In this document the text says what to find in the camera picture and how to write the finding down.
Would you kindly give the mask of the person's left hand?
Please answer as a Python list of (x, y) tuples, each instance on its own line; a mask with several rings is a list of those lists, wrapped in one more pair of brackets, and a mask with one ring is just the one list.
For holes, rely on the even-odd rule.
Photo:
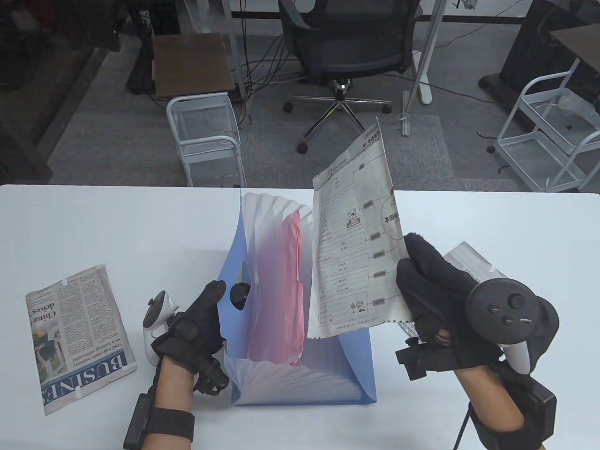
[(169, 357), (197, 376), (194, 390), (218, 396), (229, 384), (220, 363), (214, 358), (223, 347), (217, 304), (225, 296), (223, 280), (209, 282), (186, 311), (166, 321), (167, 330), (150, 347), (160, 358)]

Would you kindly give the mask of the person's right hand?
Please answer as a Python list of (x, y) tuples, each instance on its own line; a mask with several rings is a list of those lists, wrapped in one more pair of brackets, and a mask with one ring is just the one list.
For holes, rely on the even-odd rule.
[(531, 375), (558, 332), (555, 307), (515, 279), (476, 281), (418, 234), (404, 242), (408, 257), (397, 264), (396, 283), (418, 338), (396, 356), (409, 378), (480, 366)]

